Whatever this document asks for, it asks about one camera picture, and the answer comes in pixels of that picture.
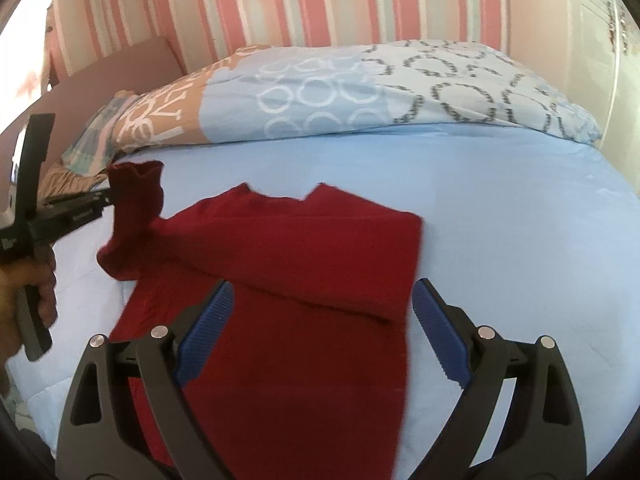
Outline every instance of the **pink striped wall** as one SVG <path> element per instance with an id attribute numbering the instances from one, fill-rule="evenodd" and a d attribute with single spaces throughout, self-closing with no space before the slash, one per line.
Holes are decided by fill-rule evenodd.
<path id="1" fill-rule="evenodd" d="M 249 43 L 325 46 L 503 37 L 506 0 L 54 0 L 60 77 L 127 45 L 167 38 L 192 72 Z"/>

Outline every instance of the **red shirt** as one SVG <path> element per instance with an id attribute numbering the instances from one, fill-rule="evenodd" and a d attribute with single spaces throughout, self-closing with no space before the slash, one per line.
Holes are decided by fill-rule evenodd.
<path id="1" fill-rule="evenodd" d="M 162 219 L 161 171 L 109 171 L 118 201 L 98 261 L 138 280 L 111 338 L 171 324 L 230 281 L 234 312 L 184 389 L 226 466 L 238 480 L 388 480 L 420 218 L 322 184 L 304 200 L 242 185 Z M 170 464 L 142 384 L 132 390 L 153 456 Z"/>

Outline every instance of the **fabric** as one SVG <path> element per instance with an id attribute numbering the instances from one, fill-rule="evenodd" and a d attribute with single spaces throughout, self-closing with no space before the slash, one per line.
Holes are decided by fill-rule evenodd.
<path id="1" fill-rule="evenodd" d="M 401 124 L 369 135 L 168 147 L 123 159 L 150 160 L 164 163 L 163 218 L 243 182 L 298 200 L 325 182 L 427 219 L 418 277 L 504 337 L 533 342 L 549 334 L 558 342 L 590 470 L 640 405 L 640 201 L 591 146 L 489 124 Z M 53 450 L 82 352 L 93 335 L 111 333 L 135 285 L 98 266 L 113 208 L 103 215 L 54 246 L 60 316 L 52 349 L 37 363 L 24 352 L 9 361 Z M 460 396 L 412 312 L 407 339 L 394 480 L 409 478 Z M 475 463 L 492 456 L 512 391 L 506 381 Z"/>
<path id="2" fill-rule="evenodd" d="M 16 140 L 31 114 L 56 115 L 47 160 L 41 166 L 43 178 L 117 91 L 143 94 L 183 75 L 166 41 L 154 38 L 101 59 L 46 92 L 0 134 L 0 211 L 7 208 L 9 181 L 5 176 L 11 172 Z"/>
<path id="3" fill-rule="evenodd" d="M 115 153 L 149 146 L 447 122 L 517 124 L 586 144 L 602 136 L 591 114 L 479 43 L 255 46 L 143 96 L 117 96 L 63 160 L 92 176 Z"/>
<path id="4" fill-rule="evenodd" d="M 90 121 L 84 134 L 62 154 L 64 166 L 80 176 L 94 176 L 104 170 L 118 152 L 111 142 L 113 126 L 139 98 L 133 92 L 117 92 Z"/>
<path id="5" fill-rule="evenodd" d="M 161 219 L 161 168 L 109 170 L 118 201 L 98 262 L 116 279 L 138 280 L 111 339 L 170 324 L 228 279 L 234 312 L 184 393 L 236 478 L 387 480 L 404 412 L 421 219 L 330 186 L 300 201 L 246 184 Z M 167 463 L 133 382 L 152 454 Z"/>
<path id="6" fill-rule="evenodd" d="M 509 46 L 508 0 L 54 0 L 54 9 L 52 57 L 61 78 L 153 36 L 167 38 L 186 72 L 255 43 Z"/>
<path id="7" fill-rule="evenodd" d="M 81 176 L 69 171 L 62 162 L 55 162 L 38 186 L 38 199 L 51 198 L 56 195 L 84 193 L 107 179 L 105 171 L 94 176 Z"/>

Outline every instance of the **bed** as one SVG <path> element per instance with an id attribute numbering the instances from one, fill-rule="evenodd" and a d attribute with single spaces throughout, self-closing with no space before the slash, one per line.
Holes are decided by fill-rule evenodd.
<path id="1" fill-rule="evenodd" d="M 477 322 L 516 340 L 557 339 L 584 417 L 593 468 L 640 404 L 640 203 L 597 150 L 521 128 L 406 126 L 376 134 L 161 148 L 164 216 L 248 182 L 302 198 L 326 182 L 426 222 L 419 275 Z M 197 186 L 186 183 L 198 182 Z M 95 263 L 107 212 L 56 246 L 60 320 L 39 363 L 10 364 L 36 426 L 55 448 L 59 419 L 88 338 L 108 333 L 132 291 Z M 417 320 L 396 478 L 407 478 L 455 405 Z M 492 452 L 509 387 L 476 460 Z"/>

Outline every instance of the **bedding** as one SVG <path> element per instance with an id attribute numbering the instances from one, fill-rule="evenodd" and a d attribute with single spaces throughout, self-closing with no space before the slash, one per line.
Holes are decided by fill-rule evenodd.
<path id="1" fill-rule="evenodd" d="M 62 159 L 92 177 L 117 153 L 149 146 L 445 122 L 517 124 L 587 144 L 601 136 L 591 114 L 482 44 L 254 46 L 138 98 L 116 95 Z"/>
<path id="2" fill-rule="evenodd" d="M 87 121 L 94 118 L 118 90 L 126 88 L 141 94 L 183 75 L 164 38 L 154 38 L 101 59 L 43 94 L 0 134 L 0 211 L 8 206 L 8 179 L 5 177 L 11 172 L 16 140 L 29 115 L 56 114 L 49 153 L 40 172 L 42 180 L 69 145 L 82 135 Z M 41 196 L 55 193 L 57 186 L 62 187 L 62 168 L 58 168 L 57 174 L 49 175 L 52 179 L 48 186 L 41 186 Z"/>
<path id="3" fill-rule="evenodd" d="M 421 219 L 323 184 L 304 200 L 242 184 L 163 219 L 161 170 L 109 168 L 118 201 L 98 262 L 137 279 L 111 340 L 171 325 L 229 280 L 233 314 L 184 387 L 225 465 L 254 480 L 388 480 Z M 152 456 L 173 465 L 140 381 L 131 390 Z"/>
<path id="4" fill-rule="evenodd" d="M 640 405 L 640 203 L 591 146 L 526 128 L 405 124 L 375 134 L 163 147 L 124 160 L 165 164 L 164 218 L 243 182 L 292 198 L 325 182 L 421 216 L 418 277 L 505 337 L 556 339 L 582 411 L 590 469 Z M 52 351 L 36 364 L 23 353 L 9 362 L 54 448 L 84 346 L 113 329 L 133 288 L 95 261 L 112 214 L 106 210 L 55 245 L 60 318 Z M 410 375 L 398 480 L 420 462 L 460 394 L 407 312 Z M 507 381 L 476 462 L 492 453 L 512 389 Z"/>

